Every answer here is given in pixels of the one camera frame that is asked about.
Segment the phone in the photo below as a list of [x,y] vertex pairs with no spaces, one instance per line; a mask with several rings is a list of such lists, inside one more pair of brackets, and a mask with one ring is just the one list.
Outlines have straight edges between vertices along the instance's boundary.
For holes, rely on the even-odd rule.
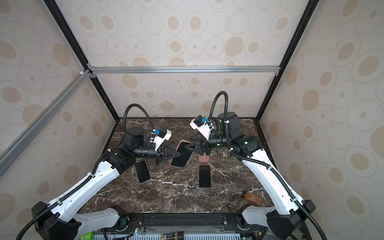
[[140,184],[144,184],[152,179],[146,160],[136,162],[134,167]]
[[189,159],[193,154],[192,151],[186,149],[186,145],[188,144],[190,144],[190,142],[187,142],[187,141],[179,142],[179,145],[177,147],[177,152],[180,153],[181,155],[179,157],[172,159],[170,163],[172,167],[184,168],[187,165]]

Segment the pink phone case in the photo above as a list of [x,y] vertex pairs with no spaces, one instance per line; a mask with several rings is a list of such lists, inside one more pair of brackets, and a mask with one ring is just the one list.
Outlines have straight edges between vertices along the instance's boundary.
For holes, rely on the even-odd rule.
[[207,164],[210,162],[210,156],[205,153],[203,155],[198,155],[198,161],[199,163]]

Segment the purple smartphone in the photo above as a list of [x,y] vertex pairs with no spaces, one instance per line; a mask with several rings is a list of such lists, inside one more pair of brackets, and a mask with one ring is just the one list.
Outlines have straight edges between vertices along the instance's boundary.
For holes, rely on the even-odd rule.
[[199,166],[199,187],[200,188],[211,187],[211,168],[208,165]]

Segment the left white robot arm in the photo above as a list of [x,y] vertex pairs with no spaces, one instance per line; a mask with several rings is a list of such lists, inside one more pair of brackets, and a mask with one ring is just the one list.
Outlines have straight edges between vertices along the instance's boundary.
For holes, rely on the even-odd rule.
[[[143,128],[127,128],[127,115],[132,108],[140,109],[152,131],[146,136]],[[129,105],[123,116],[123,136],[112,149],[107,150],[96,161],[92,170],[69,190],[49,203],[38,202],[32,207],[32,220],[19,232],[17,239],[35,227],[44,240],[74,240],[75,238],[102,228],[112,228],[123,219],[125,212],[116,207],[108,208],[82,217],[79,209],[99,190],[122,175],[131,166],[139,165],[137,158],[155,159],[158,163],[180,156],[173,148],[166,146],[172,132],[154,128],[146,110],[139,104]]]

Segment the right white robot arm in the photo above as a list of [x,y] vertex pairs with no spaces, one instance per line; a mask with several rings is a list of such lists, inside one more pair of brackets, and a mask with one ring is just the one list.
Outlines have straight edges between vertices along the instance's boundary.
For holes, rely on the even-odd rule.
[[246,225],[268,227],[278,238],[285,240],[305,221],[310,221],[321,239],[327,239],[322,227],[311,215],[316,209],[314,203],[304,200],[293,190],[254,135],[243,134],[239,117],[229,112],[228,105],[228,94],[221,91],[215,96],[207,117],[198,115],[191,120],[190,126],[202,137],[186,145],[186,149],[200,156],[209,156],[212,149],[226,148],[257,177],[274,206],[243,209],[241,216]]

